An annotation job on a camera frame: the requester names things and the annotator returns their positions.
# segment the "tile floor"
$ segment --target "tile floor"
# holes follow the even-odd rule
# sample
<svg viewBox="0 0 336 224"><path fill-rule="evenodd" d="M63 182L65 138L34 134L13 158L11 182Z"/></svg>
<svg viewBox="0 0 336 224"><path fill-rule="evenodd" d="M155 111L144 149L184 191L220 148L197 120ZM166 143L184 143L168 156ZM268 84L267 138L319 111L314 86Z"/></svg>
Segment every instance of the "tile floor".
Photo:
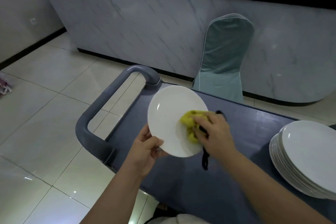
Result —
<svg viewBox="0 0 336 224"><path fill-rule="evenodd" d="M14 89L0 98L0 220L2 224L77 224L113 173L81 147L75 124L125 65L77 52L67 33L2 70ZM162 75L164 81L191 83ZM133 73L90 122L101 138L144 86ZM245 98L259 109L336 123L336 94L307 107ZM139 191L130 224L143 224L158 202Z"/></svg>

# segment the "black baseboard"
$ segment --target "black baseboard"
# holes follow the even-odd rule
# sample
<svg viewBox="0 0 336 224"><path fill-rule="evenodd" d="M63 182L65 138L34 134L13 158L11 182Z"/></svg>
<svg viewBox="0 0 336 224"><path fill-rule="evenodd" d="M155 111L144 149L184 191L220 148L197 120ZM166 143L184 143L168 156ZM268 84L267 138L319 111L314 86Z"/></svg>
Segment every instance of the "black baseboard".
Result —
<svg viewBox="0 0 336 224"><path fill-rule="evenodd" d="M35 44L32 44L31 46L25 48L24 50L20 51L19 53L11 56L10 58L6 59L5 61L2 61L0 63L0 70L4 69L5 67L9 66L10 64L14 63L15 61L19 60L20 58L23 58L24 56L28 55L32 51L36 50L37 48L40 48L42 45L45 45L47 42L53 40L55 37L58 37L59 35L62 35L67 30L65 27L57 30L56 32L48 35L47 37L41 39L40 41L36 42Z"/></svg>
<svg viewBox="0 0 336 224"><path fill-rule="evenodd" d="M86 54L89 54L89 55L92 55L92 56L95 56L95 57L99 57L99 58L102 58L102 59L108 59L108 60L115 61L115 62L125 64L125 65L128 65L128 66L141 65L141 64L138 64L138 63L134 63L134 62L130 62L130 61L122 60L122 59L117 59L117 58L110 57L110 56L103 55L103 54L99 54L97 52L91 52L91 51L87 51L87 50L84 50L84 49L81 49L81 48L77 48L77 49L78 49L79 52L86 53ZM184 81L192 82L194 80L194 78L191 78L191 77L188 77L188 76L185 76L185 75L180 75L180 74L168 72L168 71L165 71L165 70L157 69L155 67L150 67L150 68L154 69L155 71L157 71L160 74L175 77L177 79L181 79L181 80L184 80Z"/></svg>
<svg viewBox="0 0 336 224"><path fill-rule="evenodd" d="M92 56L96 56L96 57L99 57L99 58L112 60L112 61L122 63L122 64L125 64L125 65L129 65L129 66L131 66L131 65L141 65L141 64L134 63L134 62L130 62L130 61L122 60L122 59L117 59L117 58L114 58L114 57L99 54L99 53L96 53L96 52L87 51L87 50L80 49L80 48L78 48L78 51L82 52L82 53L92 55ZM160 74L175 77L177 79L182 79L182 80L189 81L189 82L194 81L194 78L192 78L192 77L168 72L168 71L157 69L157 68L154 68L154 67L152 67L152 69L154 69L155 71L157 71ZM249 92L246 92L246 91L243 91L243 96L246 96L246 97L249 97L249 98L254 98L254 99L257 99L257 100L261 100L261 101L276 104L276 105L284 105L284 106L307 106L307 105L315 104L315 103L320 101L320 100L318 100L318 101L309 102L309 103L292 103L292 102L281 101L281 100L277 100L277 99L273 99L273 98L267 98L267 97L260 96L260 95L257 95L257 94L253 94L253 93L249 93Z"/></svg>

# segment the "forearm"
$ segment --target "forearm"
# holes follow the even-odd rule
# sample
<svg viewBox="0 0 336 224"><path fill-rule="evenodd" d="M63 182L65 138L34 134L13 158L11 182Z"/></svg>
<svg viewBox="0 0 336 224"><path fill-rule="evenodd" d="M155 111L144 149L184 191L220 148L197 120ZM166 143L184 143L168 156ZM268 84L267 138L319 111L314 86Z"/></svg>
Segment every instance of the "forearm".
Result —
<svg viewBox="0 0 336 224"><path fill-rule="evenodd" d="M221 163L264 223L331 223L241 153L232 159Z"/></svg>
<svg viewBox="0 0 336 224"><path fill-rule="evenodd" d="M128 224L140 184L136 172L123 165L80 224Z"/></svg>

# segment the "cart tabletop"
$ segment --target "cart tabletop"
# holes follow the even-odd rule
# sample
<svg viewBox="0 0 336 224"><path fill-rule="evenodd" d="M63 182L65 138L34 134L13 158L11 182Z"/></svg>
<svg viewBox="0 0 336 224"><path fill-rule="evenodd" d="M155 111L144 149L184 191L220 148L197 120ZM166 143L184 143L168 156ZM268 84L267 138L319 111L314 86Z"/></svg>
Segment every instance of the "cart tabletop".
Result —
<svg viewBox="0 0 336 224"><path fill-rule="evenodd" d="M115 149L107 165L118 171L132 143L147 123L148 105L158 88L144 87L136 100L107 137ZM195 91L209 111L221 110L227 117L237 149L261 167L282 186L300 197L318 212L336 222L336 201L306 196L289 185L272 164L268 146L280 129L294 121L289 117ZM216 160L202 168L202 152L189 158L167 156L156 161L143 180L141 189L179 212L202 218L212 224L260 223L238 184Z"/></svg>

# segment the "hand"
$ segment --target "hand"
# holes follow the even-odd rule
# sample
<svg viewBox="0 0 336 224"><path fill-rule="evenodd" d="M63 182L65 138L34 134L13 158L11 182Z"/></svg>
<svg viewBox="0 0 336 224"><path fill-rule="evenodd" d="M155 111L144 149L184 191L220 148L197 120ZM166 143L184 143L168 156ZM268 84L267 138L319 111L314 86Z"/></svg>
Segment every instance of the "hand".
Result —
<svg viewBox="0 0 336 224"><path fill-rule="evenodd" d="M230 133L229 124L221 114L207 112L205 115L209 120L203 117L193 117L195 122L202 126L209 135L207 138L203 132L194 128L197 139L216 160L220 162L229 161L238 152Z"/></svg>
<svg viewBox="0 0 336 224"><path fill-rule="evenodd" d="M152 137L146 124L135 138L123 166L135 172L141 179L145 178L154 166L155 160L168 155L163 150L157 151L162 144L162 139Z"/></svg>

